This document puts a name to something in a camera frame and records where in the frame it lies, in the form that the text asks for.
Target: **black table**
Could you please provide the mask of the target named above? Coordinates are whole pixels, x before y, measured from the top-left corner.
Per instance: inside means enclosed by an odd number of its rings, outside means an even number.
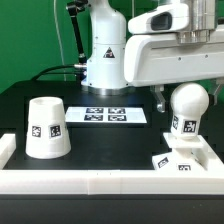
[[[170,96],[174,86],[166,90]],[[25,154],[29,101],[40,96],[69,106],[141,107],[147,124],[68,123],[71,152],[38,160]],[[122,96],[81,91],[78,83],[18,82],[0,95],[0,134],[16,133],[8,170],[152,170],[152,156],[169,151],[162,137],[172,111],[159,113],[149,88]],[[224,105],[203,115],[200,134],[224,161]],[[0,195],[2,223],[223,223],[224,196],[216,195]]]

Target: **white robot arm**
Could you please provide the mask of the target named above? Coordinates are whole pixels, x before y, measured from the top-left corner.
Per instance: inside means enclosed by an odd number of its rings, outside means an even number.
[[[203,79],[223,85],[224,25],[217,26],[215,0],[160,0],[156,10],[133,18],[128,27],[138,34],[125,49],[124,74],[133,86],[158,90]],[[159,90],[154,93],[164,112]]]
[[[108,0],[75,0],[78,11],[89,8],[92,22],[92,55],[87,60],[82,87],[101,95],[119,95],[127,91],[124,78],[126,20],[112,9]]]

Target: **green background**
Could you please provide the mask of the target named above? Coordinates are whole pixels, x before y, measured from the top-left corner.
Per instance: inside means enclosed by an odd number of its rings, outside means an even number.
[[[57,0],[57,14],[65,64],[77,63],[77,49],[68,0]],[[132,16],[132,0],[109,0],[111,6]],[[157,6],[150,0],[135,0],[135,15]],[[224,17],[224,1],[219,0],[218,14]],[[84,50],[91,54],[88,11],[78,16]],[[54,0],[0,0],[0,92],[17,81],[28,80],[45,68],[61,65],[60,48],[54,21]]]

